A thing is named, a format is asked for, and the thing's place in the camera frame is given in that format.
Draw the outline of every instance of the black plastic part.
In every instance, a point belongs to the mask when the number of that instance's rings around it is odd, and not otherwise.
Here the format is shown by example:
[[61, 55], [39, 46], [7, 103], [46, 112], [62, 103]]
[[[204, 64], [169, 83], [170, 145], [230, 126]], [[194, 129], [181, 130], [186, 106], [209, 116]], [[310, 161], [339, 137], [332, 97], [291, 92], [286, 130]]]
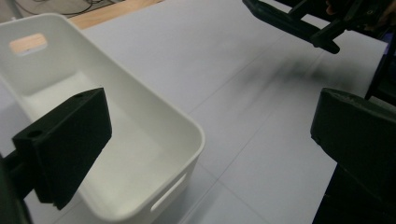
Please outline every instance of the black plastic part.
[[26, 204], [15, 191], [5, 159], [0, 155], [0, 221], [3, 224], [29, 224]]
[[323, 29], [302, 21], [301, 18], [313, 10], [314, 0], [303, 0], [289, 13], [285, 13], [260, 0], [243, 0], [251, 13], [261, 21], [265, 21], [276, 28], [291, 35], [295, 35], [316, 48], [322, 48], [330, 53], [338, 53], [340, 48], [333, 40], [345, 30], [361, 29], [366, 24], [374, 24], [390, 0], [349, 0], [332, 1], [339, 12], [337, 17]]
[[[292, 13], [290, 15], [260, 0], [243, 0], [251, 13], [259, 20], [265, 21], [280, 30], [312, 43], [311, 36], [319, 32], [320, 29], [306, 21], [300, 20], [300, 18], [308, 12], [308, 1], [309, 0], [305, 0], [306, 3], [297, 5], [290, 11]], [[332, 39], [316, 37], [315, 41], [315, 47], [321, 47], [330, 53], [337, 53], [340, 50]]]
[[396, 205], [396, 114], [343, 91], [323, 89], [312, 138], [361, 189]]
[[20, 198], [35, 189], [42, 203], [65, 207], [111, 137], [103, 89], [77, 94], [13, 137], [6, 159]]
[[337, 165], [313, 224], [395, 224], [396, 206], [381, 203]]

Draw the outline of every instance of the black cable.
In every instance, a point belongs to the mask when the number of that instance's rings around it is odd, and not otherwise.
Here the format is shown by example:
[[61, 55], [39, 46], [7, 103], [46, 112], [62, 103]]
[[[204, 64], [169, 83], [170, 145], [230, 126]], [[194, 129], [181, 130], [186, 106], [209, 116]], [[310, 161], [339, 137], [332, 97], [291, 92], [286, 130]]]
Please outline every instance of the black cable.
[[[34, 0], [35, 2], [47, 2], [49, 0]], [[97, 1], [93, 1], [93, 0], [85, 0], [85, 2], [87, 2], [88, 4], [90, 4], [88, 7], [84, 8], [81, 11], [78, 12], [72, 12], [72, 13], [59, 13], [61, 15], [64, 16], [74, 16], [74, 15], [78, 15], [78, 14], [82, 14], [84, 12], [87, 12], [88, 10], [90, 10], [90, 8], [93, 6], [93, 4], [98, 4], [103, 2], [104, 0], [97, 0]], [[31, 15], [38, 15], [38, 13], [32, 12], [28, 9], [26, 9], [24, 6], [22, 6], [17, 0], [15, 0], [15, 4], [17, 4], [18, 7], [20, 7], [23, 11], [31, 14]]]

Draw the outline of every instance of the wooden floor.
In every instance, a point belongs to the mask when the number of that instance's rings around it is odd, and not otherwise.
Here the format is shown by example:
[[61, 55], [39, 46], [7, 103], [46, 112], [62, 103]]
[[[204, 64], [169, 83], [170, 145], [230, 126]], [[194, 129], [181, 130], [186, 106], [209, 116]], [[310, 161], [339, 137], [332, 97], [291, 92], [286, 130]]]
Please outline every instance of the wooden floor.
[[125, 15], [141, 8], [157, 4], [162, 0], [125, 0], [123, 2], [102, 7], [94, 11], [70, 19], [80, 29], [85, 29], [104, 21], [114, 19], [118, 16]]
[[96, 10], [113, 5], [115, 2], [100, 0], [90, 4], [86, 0], [0, 0], [0, 22], [12, 21], [19, 16], [26, 18], [49, 12], [66, 14], [65, 16], [70, 18], [77, 16], [81, 11]]

